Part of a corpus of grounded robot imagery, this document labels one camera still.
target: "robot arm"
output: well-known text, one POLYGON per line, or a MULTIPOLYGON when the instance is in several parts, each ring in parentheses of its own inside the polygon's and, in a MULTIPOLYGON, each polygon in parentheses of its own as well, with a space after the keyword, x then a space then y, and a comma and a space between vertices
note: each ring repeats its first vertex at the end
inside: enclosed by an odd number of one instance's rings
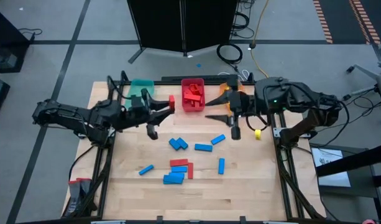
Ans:
POLYGON ((153 100, 146 89, 141 93, 142 96, 131 96, 131 107, 128 110, 117 100, 111 99, 112 89, 109 89, 109 99, 98 102, 91 109, 45 100, 38 103, 32 117, 34 124, 59 124, 73 130, 77 136, 85 135, 98 146, 106 144, 111 128, 122 131, 144 123, 147 123, 147 134, 155 140, 158 135, 154 126, 175 112, 175 100, 173 96, 170 96, 170 101, 153 100))
POLYGON ((333 95, 325 95, 310 90, 304 83, 290 82, 284 78, 271 77, 255 83, 253 95, 237 90, 237 80, 228 80, 230 90, 210 101, 206 106, 230 103, 232 116, 209 115, 208 118, 229 121, 232 127, 232 138, 240 139, 237 119, 240 116, 260 116, 281 113, 285 110, 303 113, 309 110, 307 117, 292 128, 280 132, 280 143, 293 147, 302 134, 317 126, 331 126, 338 119, 342 106, 333 95))

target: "white paper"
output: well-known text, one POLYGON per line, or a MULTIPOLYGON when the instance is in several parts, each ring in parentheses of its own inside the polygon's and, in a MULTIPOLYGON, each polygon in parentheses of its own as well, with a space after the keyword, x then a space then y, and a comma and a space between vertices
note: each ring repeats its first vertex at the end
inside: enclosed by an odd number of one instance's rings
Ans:
MULTIPOLYGON (((312 153, 316 167, 343 158, 340 150, 312 148, 312 153)), ((319 184, 322 186, 351 187, 347 172, 319 177, 319 184)))

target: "yellow cable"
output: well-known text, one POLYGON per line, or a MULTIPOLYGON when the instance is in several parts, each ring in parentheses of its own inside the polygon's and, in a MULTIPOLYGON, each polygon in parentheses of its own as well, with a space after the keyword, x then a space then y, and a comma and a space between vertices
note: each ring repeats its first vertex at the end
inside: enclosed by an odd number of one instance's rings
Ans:
MULTIPOLYGON (((270 0, 266 0, 265 6, 264 6, 264 8, 262 9, 262 12, 260 13, 259 20, 258 20, 258 24, 257 24, 257 28, 256 28, 256 30, 255 30, 255 34, 254 34, 254 39, 252 40, 252 44, 253 44, 253 45, 255 45, 255 41, 256 41, 256 39, 257 39, 257 34, 258 34, 258 31, 259 31, 259 24, 260 24, 260 21, 262 20, 262 17, 264 16, 264 13, 265 13, 265 10, 266 10, 266 8, 267 8, 267 5, 269 4, 269 1, 270 1, 270 0)), ((256 61, 255 58, 254 58, 254 53, 252 53, 252 51, 253 51, 253 49, 251 49, 250 52, 251 52, 251 57, 252 57, 253 61, 255 62, 255 65, 257 66, 257 68, 259 69, 259 71, 262 72, 262 73, 265 75, 266 78, 269 78, 269 76, 267 75, 267 73, 266 73, 265 71, 263 71, 263 70, 259 67, 257 61, 256 61)))

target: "blue rectangular block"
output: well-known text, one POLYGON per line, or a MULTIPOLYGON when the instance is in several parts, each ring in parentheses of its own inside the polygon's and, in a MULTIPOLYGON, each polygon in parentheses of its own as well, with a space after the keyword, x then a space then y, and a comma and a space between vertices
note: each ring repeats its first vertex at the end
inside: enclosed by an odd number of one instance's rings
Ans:
POLYGON ((204 144, 195 144, 195 149, 196 150, 201 150, 201 151, 212 152, 213 151, 213 146, 204 145, 204 144))
POLYGON ((219 159, 218 174, 223 174, 224 170, 225 170, 225 159, 224 158, 220 158, 219 159))
POLYGON ((183 179, 181 177, 177 177, 174 175, 164 175, 163 183, 174 183, 174 184, 182 184, 183 179))
POLYGON ((187 167, 171 167, 171 172, 188 172, 187 167))
POLYGON ((185 178, 185 174, 184 173, 174 173, 174 172, 171 172, 170 175, 174 175, 174 176, 177 176, 177 177, 180 177, 182 179, 185 178))
POLYGON ((179 143, 177 142, 177 140, 175 139, 171 139, 169 141, 170 145, 175 149, 175 150, 178 150, 180 148, 180 145, 179 143))
POLYGON ((220 136, 214 138, 211 140, 211 143, 214 145, 216 143, 219 143, 221 141, 223 141, 225 139, 225 135, 224 134, 221 134, 220 136))
POLYGON ((180 145, 180 147, 182 147, 182 149, 186 149, 188 147, 188 144, 182 138, 178 138, 177 143, 179 143, 179 145, 180 145))
POLYGON ((150 165, 150 166, 146 167, 145 169, 142 169, 141 171, 139 171, 139 175, 144 175, 146 172, 148 172, 149 170, 151 170, 153 168, 154 168, 154 166, 150 165))

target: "wooden tabletop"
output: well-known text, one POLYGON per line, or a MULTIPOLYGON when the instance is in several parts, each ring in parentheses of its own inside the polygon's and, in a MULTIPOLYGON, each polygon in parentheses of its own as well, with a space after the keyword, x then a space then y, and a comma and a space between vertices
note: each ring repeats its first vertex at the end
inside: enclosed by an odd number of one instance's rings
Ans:
MULTIPOLYGON (((253 86, 246 86, 252 94, 253 86)), ((206 101, 219 95, 219 86, 205 86, 206 101)), ((105 100, 108 89, 105 82, 95 82, 88 107, 105 100)), ((282 189, 277 169, 272 132, 262 132, 262 140, 255 140, 241 118, 241 140, 231 139, 230 128, 224 123, 206 119, 207 114, 227 114, 225 106, 212 106, 202 112, 185 113, 181 106, 181 86, 155 86, 154 98, 168 100, 175 97, 175 114, 156 127, 158 140, 151 140, 145 125, 129 128, 116 136, 110 180, 103 218, 110 220, 286 220, 282 189), (220 134, 226 140, 213 147, 212 152, 195 151, 195 143, 211 144, 220 134), (183 138, 189 147, 174 150, 168 143, 171 138, 183 138), (218 174, 218 160, 225 158, 224 175, 218 174), (181 185, 164 185, 163 175, 170 172, 170 159, 187 158, 194 163, 194 179, 185 178, 181 185), (153 164, 155 169, 140 176, 138 172, 153 164)), ((301 114, 285 113, 287 126, 298 123, 301 114)), ((258 129, 263 124, 250 118, 258 129)), ((299 145, 309 149, 308 141, 299 145)), ((89 148, 88 140, 81 140, 77 156, 89 148)), ((73 169, 71 179, 91 178, 96 150, 81 158, 73 169)), ((300 190, 315 209, 325 216, 321 204, 313 160, 310 154, 294 149, 293 160, 300 190)), ((293 216, 295 201, 288 187, 293 216)), ((95 203, 99 202, 100 190, 95 203)))

